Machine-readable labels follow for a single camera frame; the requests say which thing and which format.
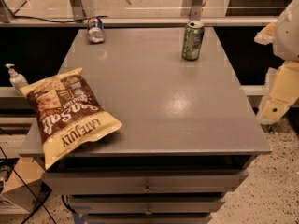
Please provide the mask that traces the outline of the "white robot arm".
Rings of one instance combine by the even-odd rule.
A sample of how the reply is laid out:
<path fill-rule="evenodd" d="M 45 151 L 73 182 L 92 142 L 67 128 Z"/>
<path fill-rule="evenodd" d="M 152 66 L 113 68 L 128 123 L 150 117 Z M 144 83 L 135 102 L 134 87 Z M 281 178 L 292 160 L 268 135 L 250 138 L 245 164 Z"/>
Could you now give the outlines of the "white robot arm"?
<path fill-rule="evenodd" d="M 257 120 L 263 125 L 278 122 L 299 98 L 299 0 L 292 0 L 276 22 L 266 25 L 254 37 L 256 43 L 273 45 L 274 55 L 283 60 L 269 68 Z"/>

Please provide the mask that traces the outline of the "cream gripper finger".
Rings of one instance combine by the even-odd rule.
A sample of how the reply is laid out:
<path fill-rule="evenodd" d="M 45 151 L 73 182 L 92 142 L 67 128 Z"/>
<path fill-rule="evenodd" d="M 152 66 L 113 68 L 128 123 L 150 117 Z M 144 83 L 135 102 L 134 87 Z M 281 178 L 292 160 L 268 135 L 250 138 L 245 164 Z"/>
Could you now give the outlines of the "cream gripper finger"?
<path fill-rule="evenodd" d="M 256 43 L 262 45 L 268 45 L 273 42 L 274 32 L 275 32 L 276 24 L 271 22 L 267 24 L 257 35 L 254 37 L 254 41 Z"/>
<path fill-rule="evenodd" d="M 261 124 L 276 123 L 298 98 L 299 62 L 286 61 L 278 69 L 269 68 L 256 119 Z"/>

